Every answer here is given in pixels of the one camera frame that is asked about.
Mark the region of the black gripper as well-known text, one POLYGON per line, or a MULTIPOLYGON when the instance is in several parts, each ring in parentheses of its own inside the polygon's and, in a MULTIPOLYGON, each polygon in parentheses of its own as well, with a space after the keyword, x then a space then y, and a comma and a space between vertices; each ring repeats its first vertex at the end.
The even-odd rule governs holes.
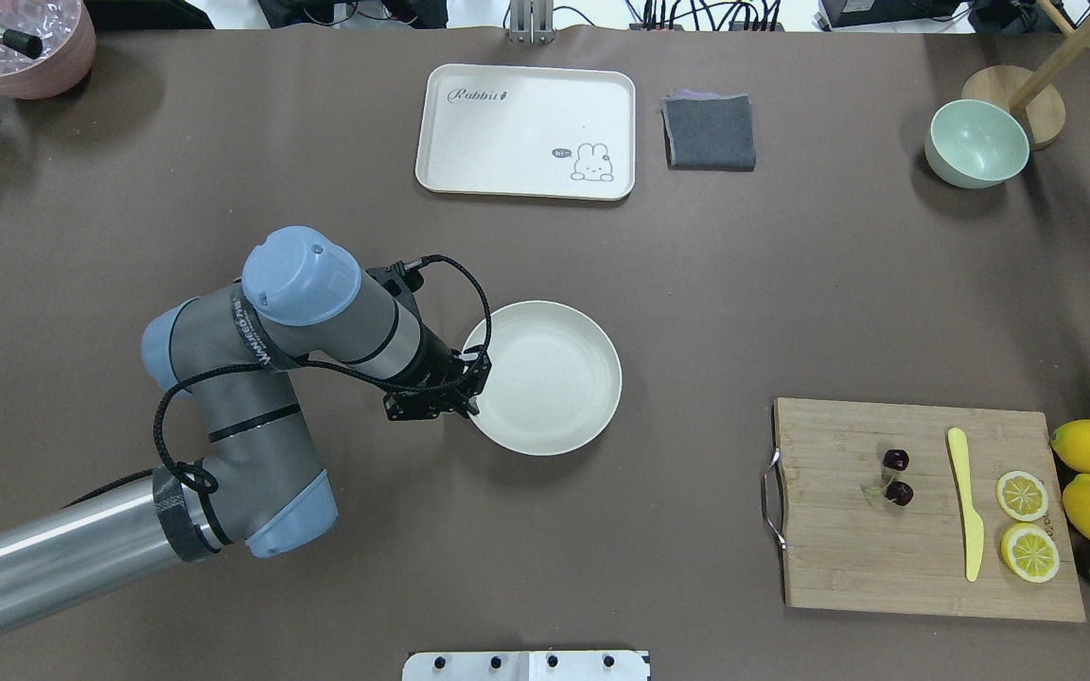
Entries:
POLYGON ((440 337, 419 324, 420 341, 413 360, 403 370, 405 397, 457 397, 457 413, 465 419, 480 413, 476 398, 483 392, 483 379, 469 378, 467 382, 441 389, 443 384, 455 384, 467 374, 467 362, 455 353, 440 337))

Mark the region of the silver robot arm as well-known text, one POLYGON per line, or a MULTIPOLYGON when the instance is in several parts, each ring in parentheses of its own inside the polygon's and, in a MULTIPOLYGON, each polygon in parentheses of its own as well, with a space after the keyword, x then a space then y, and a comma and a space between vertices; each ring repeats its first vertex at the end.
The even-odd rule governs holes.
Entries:
POLYGON ((152 320, 140 354, 164 389, 161 462, 0 533, 0 634, 230 544, 269 559, 320 537, 338 510, 291 370, 376 385, 391 421, 476 415, 491 337, 450 348, 413 297, 438 260, 366 269, 317 230, 284 227, 233 284, 152 320))

